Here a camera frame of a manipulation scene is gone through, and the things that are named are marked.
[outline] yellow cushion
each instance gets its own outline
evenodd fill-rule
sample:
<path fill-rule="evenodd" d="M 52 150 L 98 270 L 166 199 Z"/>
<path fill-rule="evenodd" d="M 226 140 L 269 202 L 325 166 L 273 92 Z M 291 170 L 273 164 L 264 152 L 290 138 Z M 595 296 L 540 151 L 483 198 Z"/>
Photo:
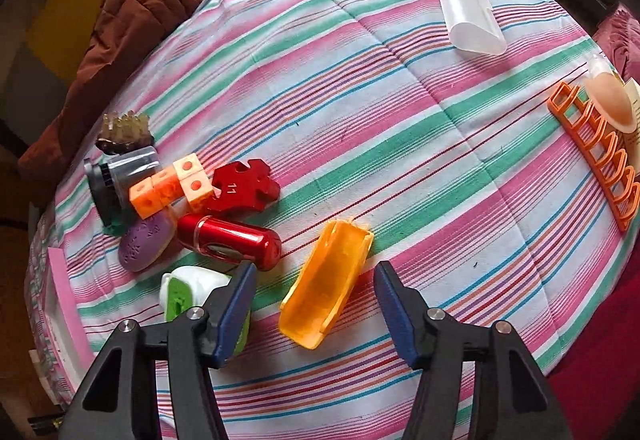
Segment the yellow cushion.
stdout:
<path fill-rule="evenodd" d="M 89 46 L 102 0 L 47 0 L 27 33 L 27 46 L 67 85 Z"/>

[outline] striped tablecloth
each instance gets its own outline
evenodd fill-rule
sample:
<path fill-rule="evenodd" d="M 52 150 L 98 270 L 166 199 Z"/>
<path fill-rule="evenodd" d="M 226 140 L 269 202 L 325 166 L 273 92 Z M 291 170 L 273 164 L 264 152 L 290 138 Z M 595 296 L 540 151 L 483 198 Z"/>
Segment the striped tablecloth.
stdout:
<path fill-rule="evenodd" d="M 489 0 L 501 56 L 449 44 L 439 0 L 207 0 L 154 51 L 111 110 L 145 111 L 170 163 L 262 158 L 280 201 L 251 223 L 284 257 L 260 274 L 245 351 L 212 374 L 230 438 L 398 438 L 419 373 L 398 359 L 372 290 L 390 260 L 432 306 L 489 325 L 508 319 L 545 372 L 609 293 L 638 232 L 621 235 L 572 141 L 545 107 L 577 81 L 595 43 L 553 0 Z M 38 228 L 26 295 L 55 389 L 70 398 L 41 332 L 46 246 L 60 246 L 97 352 L 124 318 L 161 321 L 159 281 L 183 253 L 137 275 L 102 233 L 81 159 Z M 278 303 L 322 226 L 354 218 L 375 240 L 332 333 L 315 351 L 277 329 Z M 166 366 L 162 428 L 175 436 Z M 456 435 L 468 427 L 465 370 Z"/>

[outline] green and white toy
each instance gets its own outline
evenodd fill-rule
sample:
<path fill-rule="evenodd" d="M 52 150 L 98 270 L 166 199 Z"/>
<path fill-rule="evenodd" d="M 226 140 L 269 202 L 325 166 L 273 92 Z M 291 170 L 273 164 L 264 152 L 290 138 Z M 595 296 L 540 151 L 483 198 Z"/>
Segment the green and white toy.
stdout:
<path fill-rule="evenodd" d="M 201 266 L 179 266 L 173 272 L 163 274 L 160 282 L 160 306 L 164 311 L 164 320 L 173 321 L 178 315 L 192 306 L 202 306 L 213 290 L 227 286 L 231 276 L 202 268 Z M 242 332 L 234 355 L 244 349 L 249 333 L 249 314 L 246 315 Z"/>

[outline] linking cube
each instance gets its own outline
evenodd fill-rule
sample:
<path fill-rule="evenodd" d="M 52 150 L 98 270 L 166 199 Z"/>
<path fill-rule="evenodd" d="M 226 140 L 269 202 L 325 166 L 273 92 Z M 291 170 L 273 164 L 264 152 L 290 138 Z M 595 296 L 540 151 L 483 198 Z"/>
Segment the linking cube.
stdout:
<path fill-rule="evenodd" d="M 178 175 L 175 167 L 172 165 L 153 175 L 151 177 L 151 183 L 164 206 L 175 202 L 183 196 Z"/>
<path fill-rule="evenodd" d="M 129 201 L 143 220 L 162 210 L 164 205 L 154 190 L 151 177 L 145 178 L 129 189 Z"/>
<path fill-rule="evenodd" d="M 213 185 L 203 170 L 180 180 L 180 186 L 194 213 L 199 213 L 202 210 L 204 200 L 214 196 Z"/>
<path fill-rule="evenodd" d="M 176 160 L 174 162 L 174 167 L 175 173 L 180 181 L 197 173 L 198 171 L 204 170 L 195 153 L 188 154 L 180 160 Z"/>

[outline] white plastic container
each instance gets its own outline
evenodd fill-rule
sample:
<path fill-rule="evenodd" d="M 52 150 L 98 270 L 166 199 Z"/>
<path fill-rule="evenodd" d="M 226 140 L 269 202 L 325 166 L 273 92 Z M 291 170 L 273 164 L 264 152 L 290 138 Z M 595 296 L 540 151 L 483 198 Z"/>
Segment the white plastic container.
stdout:
<path fill-rule="evenodd" d="M 489 0 L 440 0 L 451 44 L 461 50 L 500 55 L 507 42 Z"/>

